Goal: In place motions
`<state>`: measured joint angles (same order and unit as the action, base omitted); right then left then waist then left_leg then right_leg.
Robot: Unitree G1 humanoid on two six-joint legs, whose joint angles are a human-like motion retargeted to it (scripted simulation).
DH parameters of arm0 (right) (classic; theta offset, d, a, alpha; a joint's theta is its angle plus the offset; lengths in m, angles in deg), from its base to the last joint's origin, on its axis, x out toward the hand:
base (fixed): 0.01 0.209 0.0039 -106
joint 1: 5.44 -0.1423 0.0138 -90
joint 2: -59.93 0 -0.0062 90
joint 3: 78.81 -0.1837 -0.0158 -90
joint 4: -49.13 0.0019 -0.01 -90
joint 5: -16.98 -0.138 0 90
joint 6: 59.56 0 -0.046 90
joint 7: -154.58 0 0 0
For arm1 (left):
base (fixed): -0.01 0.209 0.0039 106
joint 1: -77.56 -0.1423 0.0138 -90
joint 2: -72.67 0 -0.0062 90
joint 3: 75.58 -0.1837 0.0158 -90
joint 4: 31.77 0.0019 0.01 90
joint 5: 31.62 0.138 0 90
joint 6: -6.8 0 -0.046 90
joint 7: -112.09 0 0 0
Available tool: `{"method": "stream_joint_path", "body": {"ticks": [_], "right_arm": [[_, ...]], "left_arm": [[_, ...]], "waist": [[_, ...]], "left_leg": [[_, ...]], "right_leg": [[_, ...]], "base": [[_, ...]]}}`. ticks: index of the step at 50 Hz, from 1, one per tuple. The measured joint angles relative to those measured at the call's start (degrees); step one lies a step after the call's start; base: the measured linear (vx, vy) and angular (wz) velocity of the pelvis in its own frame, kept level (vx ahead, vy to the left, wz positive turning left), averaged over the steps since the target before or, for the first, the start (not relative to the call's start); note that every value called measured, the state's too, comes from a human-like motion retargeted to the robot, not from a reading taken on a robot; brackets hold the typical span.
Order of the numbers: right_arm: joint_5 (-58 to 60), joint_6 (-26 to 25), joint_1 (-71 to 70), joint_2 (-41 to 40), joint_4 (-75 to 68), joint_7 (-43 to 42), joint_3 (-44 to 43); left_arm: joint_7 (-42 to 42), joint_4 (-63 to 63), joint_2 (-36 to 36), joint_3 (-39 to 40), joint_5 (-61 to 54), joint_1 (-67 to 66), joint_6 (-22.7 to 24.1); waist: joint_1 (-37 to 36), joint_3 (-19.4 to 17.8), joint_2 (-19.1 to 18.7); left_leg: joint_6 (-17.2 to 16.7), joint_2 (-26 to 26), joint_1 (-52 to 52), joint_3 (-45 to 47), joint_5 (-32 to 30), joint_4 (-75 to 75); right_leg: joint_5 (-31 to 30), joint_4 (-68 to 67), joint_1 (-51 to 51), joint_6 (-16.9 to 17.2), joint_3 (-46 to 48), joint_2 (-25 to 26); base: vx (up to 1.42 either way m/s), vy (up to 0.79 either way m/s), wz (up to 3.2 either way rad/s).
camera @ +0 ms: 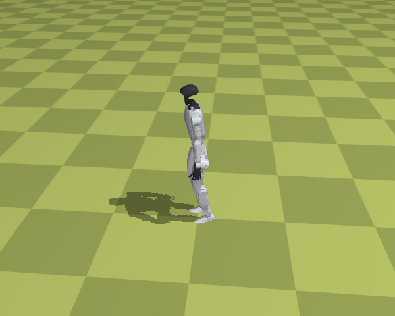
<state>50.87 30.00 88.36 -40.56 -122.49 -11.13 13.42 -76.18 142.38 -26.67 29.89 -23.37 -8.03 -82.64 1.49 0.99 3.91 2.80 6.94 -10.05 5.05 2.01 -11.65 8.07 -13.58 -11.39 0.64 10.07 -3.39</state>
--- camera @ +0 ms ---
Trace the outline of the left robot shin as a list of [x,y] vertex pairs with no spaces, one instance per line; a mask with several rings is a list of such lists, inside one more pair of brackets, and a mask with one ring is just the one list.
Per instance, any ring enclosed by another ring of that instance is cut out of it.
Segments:
[[208,210],[209,198],[207,195],[207,190],[200,190],[200,193],[198,195],[196,194],[196,197],[205,218],[209,217],[209,210]]

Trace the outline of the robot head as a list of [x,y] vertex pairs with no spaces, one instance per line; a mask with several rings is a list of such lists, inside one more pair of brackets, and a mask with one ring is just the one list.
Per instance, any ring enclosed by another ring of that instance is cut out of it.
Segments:
[[195,102],[194,99],[188,99],[190,96],[198,94],[198,88],[193,84],[188,84],[183,86],[180,89],[180,93],[184,96],[185,104],[189,104],[188,110],[192,110],[190,107],[194,109],[200,109],[200,106]]

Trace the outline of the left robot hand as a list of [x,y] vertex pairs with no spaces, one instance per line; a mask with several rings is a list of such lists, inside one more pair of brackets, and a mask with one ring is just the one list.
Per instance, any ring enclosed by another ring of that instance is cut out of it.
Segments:
[[189,177],[191,177],[193,175],[193,178],[191,178],[191,180],[201,179],[201,171],[200,170],[201,170],[201,168],[196,169],[196,164],[194,163],[193,173],[189,176]]

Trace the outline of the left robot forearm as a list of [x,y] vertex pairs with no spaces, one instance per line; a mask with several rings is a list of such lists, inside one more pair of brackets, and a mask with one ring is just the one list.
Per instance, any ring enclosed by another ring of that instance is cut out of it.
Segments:
[[194,144],[194,163],[196,164],[196,169],[201,168],[201,152],[202,146],[201,142],[197,141]]

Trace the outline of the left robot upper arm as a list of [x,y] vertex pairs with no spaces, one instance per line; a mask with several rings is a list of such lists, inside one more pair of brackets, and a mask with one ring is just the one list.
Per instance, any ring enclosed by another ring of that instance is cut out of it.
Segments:
[[193,134],[195,138],[192,140],[192,145],[194,146],[195,142],[199,141],[202,144],[202,137],[201,137],[201,117],[198,113],[192,114],[191,117],[191,125],[193,129]]

